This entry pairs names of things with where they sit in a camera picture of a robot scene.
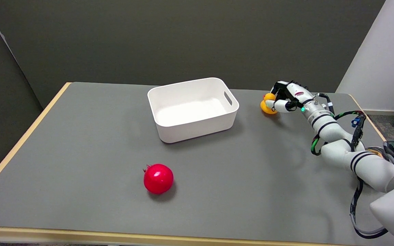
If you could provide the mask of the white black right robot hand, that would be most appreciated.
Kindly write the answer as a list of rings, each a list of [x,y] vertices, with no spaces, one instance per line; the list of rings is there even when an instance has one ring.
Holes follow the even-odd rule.
[[[314,101],[314,95],[299,83],[277,81],[270,90],[272,96],[264,96],[262,104],[273,114],[276,112],[289,113],[302,108],[306,103]]]

